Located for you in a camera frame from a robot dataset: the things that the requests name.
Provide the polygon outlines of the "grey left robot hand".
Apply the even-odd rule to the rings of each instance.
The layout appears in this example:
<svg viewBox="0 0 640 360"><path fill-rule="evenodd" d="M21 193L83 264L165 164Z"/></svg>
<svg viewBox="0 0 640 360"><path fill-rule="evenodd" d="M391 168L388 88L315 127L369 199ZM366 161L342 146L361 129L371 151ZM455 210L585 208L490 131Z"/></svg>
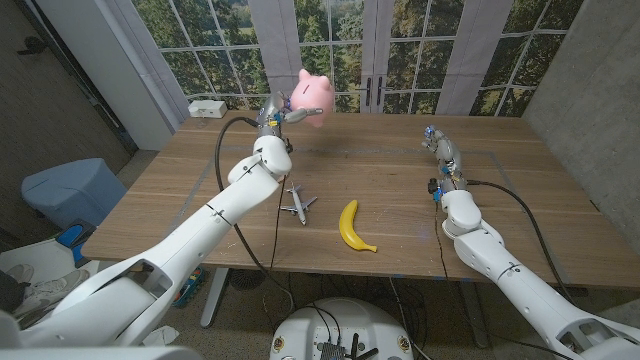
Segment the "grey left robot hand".
<svg viewBox="0 0 640 360"><path fill-rule="evenodd" d="M299 110L293 109L293 100L281 91L273 93L264 103L256 118L258 123L258 136L281 135L281 124L294 124L306 117L321 115L323 109L319 106L306 106Z"/></svg>

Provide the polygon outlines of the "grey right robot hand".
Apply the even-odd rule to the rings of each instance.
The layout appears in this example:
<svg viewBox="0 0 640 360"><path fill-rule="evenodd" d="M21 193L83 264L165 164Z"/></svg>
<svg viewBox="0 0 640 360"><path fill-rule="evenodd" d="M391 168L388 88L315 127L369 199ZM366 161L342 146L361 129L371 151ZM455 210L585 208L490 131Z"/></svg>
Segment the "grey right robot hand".
<svg viewBox="0 0 640 360"><path fill-rule="evenodd" d="M461 171L461 154L457 145L441 130L433 125L427 126L422 146L435 154L438 169L442 174L453 174Z"/></svg>

